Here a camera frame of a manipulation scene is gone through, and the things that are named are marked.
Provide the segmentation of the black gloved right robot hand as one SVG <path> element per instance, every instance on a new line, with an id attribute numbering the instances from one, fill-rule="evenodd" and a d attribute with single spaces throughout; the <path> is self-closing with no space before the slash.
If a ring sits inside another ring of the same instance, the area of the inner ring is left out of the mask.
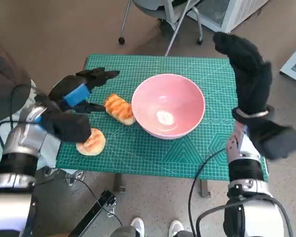
<path id="1" fill-rule="evenodd" d="M 246 38 L 216 32 L 213 41 L 215 50 L 229 58 L 234 70 L 238 108 L 249 116 L 265 112 L 272 84 L 271 63 Z"/>

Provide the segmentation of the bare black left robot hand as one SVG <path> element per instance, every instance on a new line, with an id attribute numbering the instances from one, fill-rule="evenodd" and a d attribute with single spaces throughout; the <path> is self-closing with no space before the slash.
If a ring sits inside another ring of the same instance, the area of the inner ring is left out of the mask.
<path id="1" fill-rule="evenodd" d="M 60 80 L 49 92 L 48 98 L 54 101 L 62 111 L 75 111 L 80 114 L 104 112 L 104 106 L 89 103 L 86 99 L 93 88 L 101 87 L 120 71 L 106 71 L 104 67 L 83 70 Z"/>

